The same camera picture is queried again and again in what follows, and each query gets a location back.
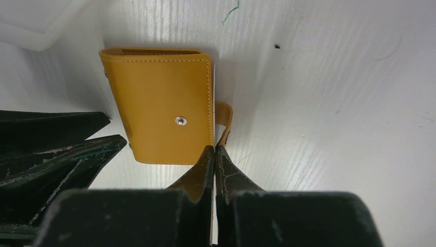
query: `worn black plastic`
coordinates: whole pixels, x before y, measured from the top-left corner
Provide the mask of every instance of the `worn black plastic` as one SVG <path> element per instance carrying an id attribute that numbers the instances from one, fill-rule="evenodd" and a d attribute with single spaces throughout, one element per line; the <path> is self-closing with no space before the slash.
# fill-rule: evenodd
<path id="1" fill-rule="evenodd" d="M 266 192 L 232 163 L 224 147 L 216 147 L 214 156 L 206 147 L 198 163 L 166 190 L 61 194 L 33 246 L 211 246 L 214 169 L 220 247 L 382 246 L 357 196 Z"/>
<path id="2" fill-rule="evenodd" d="M 33 239 L 47 206 L 62 191 L 87 188 L 126 144 L 120 135 L 0 161 L 0 243 Z"/>
<path id="3" fill-rule="evenodd" d="M 166 190 L 62 193 L 33 246 L 209 246 L 212 189 L 213 147 L 208 146 Z"/>
<path id="4" fill-rule="evenodd" d="M 0 111 L 0 159 L 81 142 L 109 123 L 101 112 Z"/>

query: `scratched surface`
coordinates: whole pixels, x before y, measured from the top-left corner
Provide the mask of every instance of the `scratched surface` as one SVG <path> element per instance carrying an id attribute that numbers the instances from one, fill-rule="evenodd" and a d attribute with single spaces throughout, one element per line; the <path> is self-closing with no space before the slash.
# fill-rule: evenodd
<path id="1" fill-rule="evenodd" d="M 386 246 L 433 246 L 435 5 L 240 0 L 229 14 L 238 1 L 96 1 L 51 49 L 0 44 L 0 105 L 103 111 L 112 123 L 96 136 L 125 136 L 97 51 L 199 47 L 216 63 L 216 99 L 234 108 L 226 149 L 250 179 L 351 191 Z M 139 164 L 127 147 L 92 187 L 163 188 L 188 169 Z"/>
<path id="2" fill-rule="evenodd" d="M 233 164 L 225 148 L 222 146 L 216 147 L 215 152 L 216 194 L 218 197 L 223 198 L 222 202 L 217 203 L 230 204 L 232 194 L 240 190 L 263 191 L 261 187 Z"/>
<path id="3" fill-rule="evenodd" d="M 0 225 L 38 226 L 60 192 L 87 188 L 125 144 L 107 136 L 0 160 Z"/>

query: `green thread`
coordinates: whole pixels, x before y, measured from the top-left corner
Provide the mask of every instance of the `green thread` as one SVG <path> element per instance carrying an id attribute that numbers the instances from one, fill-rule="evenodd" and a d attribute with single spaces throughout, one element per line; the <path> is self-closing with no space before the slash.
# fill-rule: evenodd
<path id="1" fill-rule="evenodd" d="M 233 11 L 235 11 L 235 10 L 237 10 L 237 9 L 239 9 L 239 0 L 238 0 L 238 5 L 236 5 L 236 7 L 234 7 L 232 10 L 230 10 L 230 11 L 228 12 L 227 16 L 226 16 L 226 17 L 224 18 L 224 20 L 221 22 L 221 23 L 223 24 L 223 26 L 224 26 L 224 23 L 226 22 L 227 18 L 229 18 L 229 15 L 230 15 Z"/>

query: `white surface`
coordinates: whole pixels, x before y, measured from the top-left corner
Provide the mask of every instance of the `white surface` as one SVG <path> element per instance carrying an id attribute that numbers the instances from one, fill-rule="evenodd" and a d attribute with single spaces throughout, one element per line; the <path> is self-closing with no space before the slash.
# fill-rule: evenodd
<path id="1" fill-rule="evenodd" d="M 0 44 L 0 106 L 104 111 L 113 122 L 96 136 L 125 135 L 97 51 L 200 47 L 234 108 L 227 150 L 252 180 L 354 192 L 386 246 L 434 246 L 436 2 L 241 0 L 223 25 L 235 5 L 100 1 L 49 50 Z M 125 148 L 92 188 L 163 188 L 188 169 Z"/>
<path id="2" fill-rule="evenodd" d="M 0 42 L 32 50 L 51 46 L 88 0 L 1 0 Z"/>

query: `white stitching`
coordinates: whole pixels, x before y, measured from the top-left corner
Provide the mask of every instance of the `white stitching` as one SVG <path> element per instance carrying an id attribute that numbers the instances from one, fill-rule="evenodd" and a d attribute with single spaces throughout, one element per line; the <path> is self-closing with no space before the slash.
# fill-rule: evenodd
<path id="1" fill-rule="evenodd" d="M 121 63 L 134 63 L 134 62 L 201 62 L 201 61 L 207 62 L 206 59 L 197 59 L 197 60 L 109 60 L 109 59 L 102 58 L 101 60 L 108 61 L 108 62 L 121 62 Z"/>
<path id="2" fill-rule="evenodd" d="M 209 143 L 211 146 L 213 146 L 212 139 L 210 138 L 210 135 L 212 133 L 211 126 L 210 126 L 210 78 L 209 78 L 209 63 L 207 63 L 207 123 L 209 124 Z"/>
<path id="3" fill-rule="evenodd" d="M 150 53 L 150 52 L 123 52 L 124 54 L 139 54 L 139 55 L 194 55 L 194 54 L 182 54 L 182 53 Z"/>

